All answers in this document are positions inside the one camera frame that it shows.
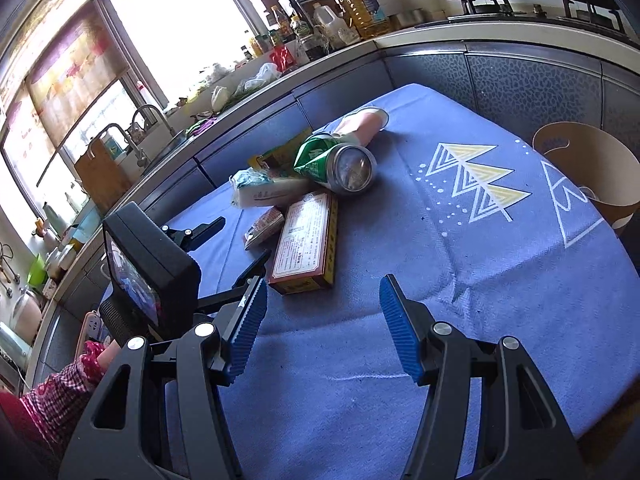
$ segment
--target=kitchen sink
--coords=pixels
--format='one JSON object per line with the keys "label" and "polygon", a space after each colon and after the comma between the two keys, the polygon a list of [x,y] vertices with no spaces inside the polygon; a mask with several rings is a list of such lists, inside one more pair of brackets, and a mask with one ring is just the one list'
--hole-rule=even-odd
{"label": "kitchen sink", "polygon": [[185,131],[181,131],[177,134],[171,142],[169,142],[160,153],[158,153],[154,160],[152,160],[149,165],[145,168],[145,171],[142,172],[142,178],[146,177],[149,173],[151,173],[155,168],[157,168],[162,161],[164,161],[169,155],[171,155],[175,150],[180,148],[183,144],[185,144],[192,137],[187,137]]}

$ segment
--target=plaid sleeve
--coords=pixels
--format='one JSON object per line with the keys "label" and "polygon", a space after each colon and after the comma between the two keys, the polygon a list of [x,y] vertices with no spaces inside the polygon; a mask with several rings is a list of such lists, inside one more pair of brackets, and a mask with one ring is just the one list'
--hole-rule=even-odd
{"label": "plaid sleeve", "polygon": [[102,378],[99,343],[84,344],[84,354],[51,374],[20,401],[55,455],[62,457],[91,394]]}

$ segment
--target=wooden cutting board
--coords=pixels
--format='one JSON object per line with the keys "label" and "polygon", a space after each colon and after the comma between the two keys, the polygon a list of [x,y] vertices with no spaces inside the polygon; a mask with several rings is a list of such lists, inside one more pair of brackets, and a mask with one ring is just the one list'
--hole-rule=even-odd
{"label": "wooden cutting board", "polygon": [[87,150],[78,159],[75,167],[84,190],[104,215],[131,188],[132,182],[113,161],[103,143],[94,142],[92,151],[94,158],[89,158]]}

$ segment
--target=tablecloth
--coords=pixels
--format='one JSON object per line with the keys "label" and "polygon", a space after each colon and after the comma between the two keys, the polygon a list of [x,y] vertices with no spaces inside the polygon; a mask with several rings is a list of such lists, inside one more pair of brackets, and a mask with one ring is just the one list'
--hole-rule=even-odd
{"label": "tablecloth", "polygon": [[[576,435],[640,369],[640,280],[573,184],[529,145],[429,88],[408,85],[370,105],[390,120],[369,145],[375,185],[339,202],[334,289],[270,289],[247,368],[221,388],[249,480],[399,478],[427,390],[402,372],[380,311],[378,284],[389,272],[408,298],[467,336],[519,338]],[[225,185],[169,222],[185,229],[226,218],[191,253],[201,296],[229,288],[257,254],[241,236],[264,210],[229,201]],[[473,383],[460,472],[473,460]]]}

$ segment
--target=trash bin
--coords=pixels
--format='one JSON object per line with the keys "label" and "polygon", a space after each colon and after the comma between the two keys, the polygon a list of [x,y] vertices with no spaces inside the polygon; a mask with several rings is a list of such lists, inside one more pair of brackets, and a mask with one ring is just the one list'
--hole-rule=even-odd
{"label": "trash bin", "polygon": [[617,236],[640,205],[640,162],[615,137],[580,123],[551,123],[533,137],[544,155],[588,197]]}

